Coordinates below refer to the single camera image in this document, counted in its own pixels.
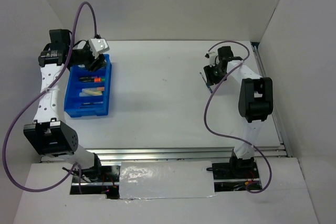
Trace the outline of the red blue clip pen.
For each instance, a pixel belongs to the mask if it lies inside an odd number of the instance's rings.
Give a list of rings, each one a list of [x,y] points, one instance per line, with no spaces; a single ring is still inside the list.
[[[209,84],[207,83],[207,81],[205,80],[205,77],[203,76],[203,74],[202,74],[201,72],[199,72],[199,73],[200,73],[200,75],[201,75],[203,81],[205,82],[205,85],[206,85],[207,89],[208,89],[209,92],[212,94],[212,93],[213,93],[212,88],[210,87],[210,85],[209,85]]]

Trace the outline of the purple cap black highlighter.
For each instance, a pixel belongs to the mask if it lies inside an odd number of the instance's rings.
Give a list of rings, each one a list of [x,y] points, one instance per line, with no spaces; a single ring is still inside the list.
[[[94,82],[95,77],[92,76],[87,76],[87,77],[80,77],[79,81],[80,82]]]

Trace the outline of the orange cap clear marker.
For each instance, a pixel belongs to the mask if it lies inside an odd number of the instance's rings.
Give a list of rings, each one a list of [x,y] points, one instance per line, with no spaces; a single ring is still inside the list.
[[[104,87],[83,88],[83,90],[104,91]]]

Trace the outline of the yellow pastel highlighter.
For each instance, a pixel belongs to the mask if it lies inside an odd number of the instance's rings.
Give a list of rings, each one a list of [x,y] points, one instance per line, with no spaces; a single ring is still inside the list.
[[[102,96],[103,93],[101,91],[91,91],[91,90],[84,90],[79,93],[80,97],[94,97],[94,96]]]

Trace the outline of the red ink clear pen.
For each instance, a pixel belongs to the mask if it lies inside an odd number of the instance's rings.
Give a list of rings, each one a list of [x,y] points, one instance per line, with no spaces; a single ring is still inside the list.
[[[99,107],[102,107],[102,104],[81,104],[78,108],[86,109],[86,108],[99,108]]]

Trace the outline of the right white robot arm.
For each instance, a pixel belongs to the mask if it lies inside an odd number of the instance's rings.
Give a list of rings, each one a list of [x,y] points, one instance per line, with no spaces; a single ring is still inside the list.
[[[243,142],[233,149],[229,160],[229,172],[235,178],[242,177],[253,167],[255,149],[261,126],[273,111],[272,79],[262,77],[245,65],[241,57],[235,57],[230,46],[207,52],[209,65],[205,66],[207,85],[218,85],[228,73],[240,86],[238,112],[244,120]]]

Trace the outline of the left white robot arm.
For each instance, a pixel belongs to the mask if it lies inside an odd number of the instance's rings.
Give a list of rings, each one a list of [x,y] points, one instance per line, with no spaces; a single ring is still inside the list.
[[[103,167],[97,154],[79,145],[78,134],[64,122],[58,97],[61,73],[72,66],[83,65],[93,72],[106,66],[104,52],[109,50],[99,35],[88,39],[81,49],[71,49],[70,31],[50,30],[50,43],[38,57],[41,71],[41,91],[37,112],[31,124],[24,125],[23,133],[39,155],[59,157],[81,166],[81,174],[96,182],[103,177]]]

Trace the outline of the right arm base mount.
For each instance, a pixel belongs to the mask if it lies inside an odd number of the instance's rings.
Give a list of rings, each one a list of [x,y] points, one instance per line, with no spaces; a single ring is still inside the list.
[[[213,163],[206,168],[207,172],[213,174],[214,191],[245,191],[248,187],[251,191],[262,189],[259,171],[256,162],[252,168],[243,171],[232,171],[229,163]]]

